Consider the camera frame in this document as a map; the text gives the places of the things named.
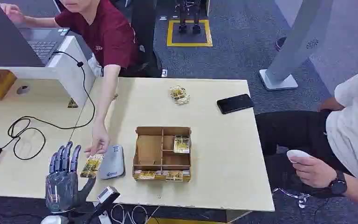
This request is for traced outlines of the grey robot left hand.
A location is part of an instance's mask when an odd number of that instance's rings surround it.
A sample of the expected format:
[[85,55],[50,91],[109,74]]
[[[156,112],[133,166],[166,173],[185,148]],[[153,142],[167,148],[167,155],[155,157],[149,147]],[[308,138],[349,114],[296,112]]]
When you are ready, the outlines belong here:
[[83,206],[96,180],[89,178],[81,190],[78,189],[77,161],[81,146],[72,149],[73,142],[60,146],[49,163],[49,174],[45,182],[46,206],[53,214],[62,214]]

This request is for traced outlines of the person's hand at card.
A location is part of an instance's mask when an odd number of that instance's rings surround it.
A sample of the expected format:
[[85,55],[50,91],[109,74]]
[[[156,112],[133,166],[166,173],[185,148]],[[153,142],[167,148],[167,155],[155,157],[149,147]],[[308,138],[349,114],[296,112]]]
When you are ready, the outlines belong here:
[[95,122],[92,128],[92,145],[84,152],[87,157],[105,154],[109,145],[109,136],[104,123]]

